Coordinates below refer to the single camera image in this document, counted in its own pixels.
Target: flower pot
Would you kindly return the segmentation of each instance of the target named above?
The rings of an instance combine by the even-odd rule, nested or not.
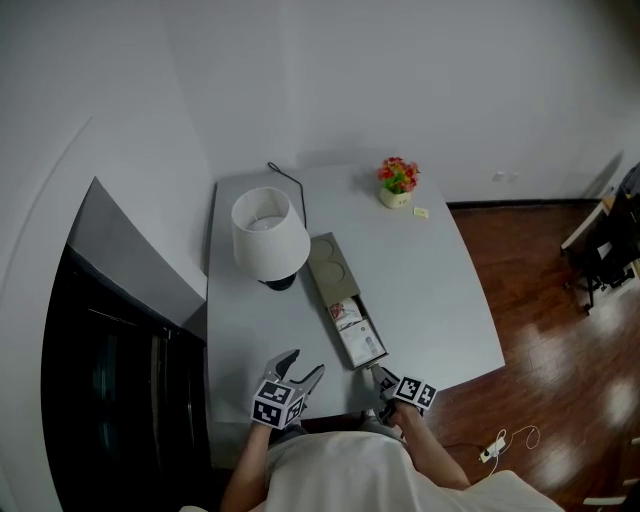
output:
[[[387,208],[401,208],[411,201],[411,192],[394,194],[389,189],[380,189],[380,202]]]

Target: table lamp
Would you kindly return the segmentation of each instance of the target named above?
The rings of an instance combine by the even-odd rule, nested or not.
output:
[[[240,269],[273,290],[289,288],[311,241],[287,195],[272,187],[250,190],[233,205],[231,220]]]

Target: yellow sticky note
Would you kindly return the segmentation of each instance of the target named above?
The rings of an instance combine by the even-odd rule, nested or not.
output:
[[[416,217],[424,217],[425,219],[429,218],[429,210],[427,210],[426,208],[414,208],[413,209],[413,214]]]

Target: brown hardwood floor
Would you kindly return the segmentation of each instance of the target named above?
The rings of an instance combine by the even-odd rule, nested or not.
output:
[[[453,216],[476,267],[506,366],[441,392],[427,421],[472,481],[493,463],[478,450],[498,431],[529,424],[500,458],[567,510],[620,490],[626,443],[640,435],[640,293],[584,313],[562,284],[572,275],[560,243],[592,206],[458,210]]]

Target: forearm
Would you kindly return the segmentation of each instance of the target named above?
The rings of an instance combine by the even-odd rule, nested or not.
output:
[[[265,477],[271,428],[251,425],[240,460],[222,497],[221,512],[248,512],[267,497]]]
[[[415,408],[405,414],[399,425],[416,471],[439,487],[463,490],[470,486],[464,470],[437,441]]]

